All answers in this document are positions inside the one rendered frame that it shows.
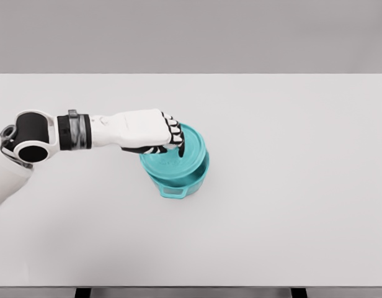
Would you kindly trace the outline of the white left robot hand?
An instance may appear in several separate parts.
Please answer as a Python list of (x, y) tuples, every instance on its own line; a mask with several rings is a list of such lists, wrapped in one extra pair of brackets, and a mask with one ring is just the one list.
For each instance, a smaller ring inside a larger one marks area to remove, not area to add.
[(183, 157), (185, 137), (180, 122), (159, 109), (122, 112), (113, 116), (117, 144), (123, 151), (162, 154), (178, 150)]

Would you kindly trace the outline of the teal pot lid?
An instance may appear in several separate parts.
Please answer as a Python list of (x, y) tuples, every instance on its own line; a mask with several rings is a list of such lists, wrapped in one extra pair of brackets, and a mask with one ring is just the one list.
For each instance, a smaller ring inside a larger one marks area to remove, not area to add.
[(193, 127), (181, 124), (185, 138), (183, 157), (179, 148), (160, 154), (142, 154), (140, 161), (148, 174), (159, 179), (182, 179), (192, 174), (203, 162), (207, 148), (202, 135)]

